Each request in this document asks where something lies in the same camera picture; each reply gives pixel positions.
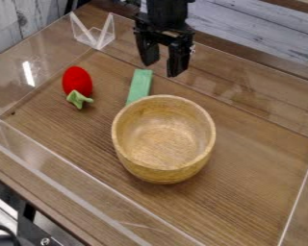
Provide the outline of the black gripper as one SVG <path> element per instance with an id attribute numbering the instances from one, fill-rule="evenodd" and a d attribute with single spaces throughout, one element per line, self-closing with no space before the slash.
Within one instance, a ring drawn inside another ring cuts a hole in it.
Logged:
<path id="1" fill-rule="evenodd" d="M 145 66 L 159 61 L 159 45 L 152 34 L 176 33 L 168 40 L 167 76 L 176 77 L 188 69 L 193 30 L 187 24 L 188 5 L 195 0 L 145 0 L 145 11 L 136 14 L 135 37 Z"/>

